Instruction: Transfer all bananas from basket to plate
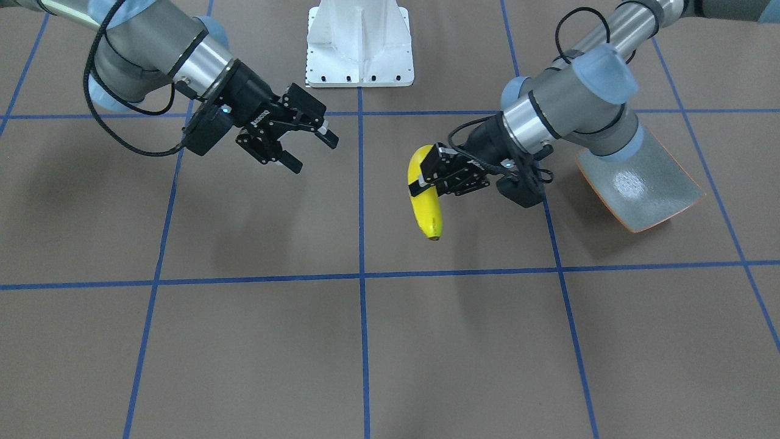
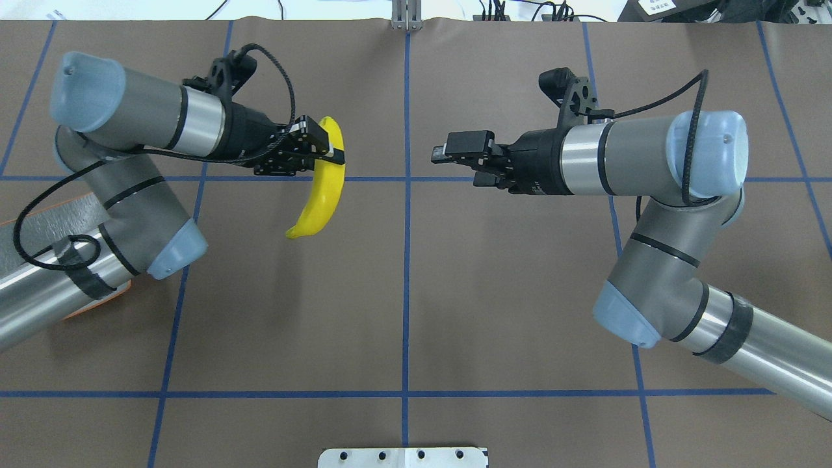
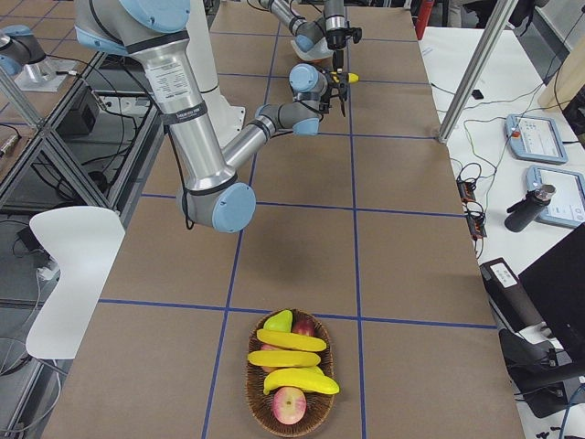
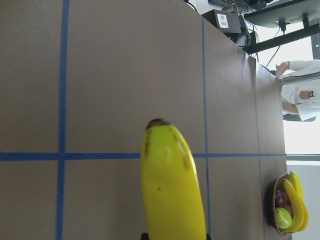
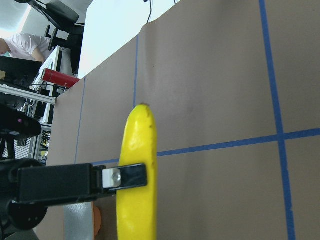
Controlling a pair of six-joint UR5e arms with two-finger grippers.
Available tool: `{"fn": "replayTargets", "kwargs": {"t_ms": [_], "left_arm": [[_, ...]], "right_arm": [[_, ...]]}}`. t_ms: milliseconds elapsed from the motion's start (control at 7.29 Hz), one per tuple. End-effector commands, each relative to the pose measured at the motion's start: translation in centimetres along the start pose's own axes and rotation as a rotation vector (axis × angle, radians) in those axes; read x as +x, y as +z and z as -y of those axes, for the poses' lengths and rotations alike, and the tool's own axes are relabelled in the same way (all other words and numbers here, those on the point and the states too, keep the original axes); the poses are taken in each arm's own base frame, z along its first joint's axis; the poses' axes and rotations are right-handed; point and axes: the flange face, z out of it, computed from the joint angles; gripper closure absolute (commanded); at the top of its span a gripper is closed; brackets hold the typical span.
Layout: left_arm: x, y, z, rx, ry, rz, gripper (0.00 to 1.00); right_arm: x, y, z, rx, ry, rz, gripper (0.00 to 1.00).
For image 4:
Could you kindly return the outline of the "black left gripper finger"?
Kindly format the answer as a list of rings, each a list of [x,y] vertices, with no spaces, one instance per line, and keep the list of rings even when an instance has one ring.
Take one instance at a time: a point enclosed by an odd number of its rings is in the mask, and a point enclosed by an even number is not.
[[[140,236],[140,240],[149,240],[149,235],[147,232],[144,232]]]

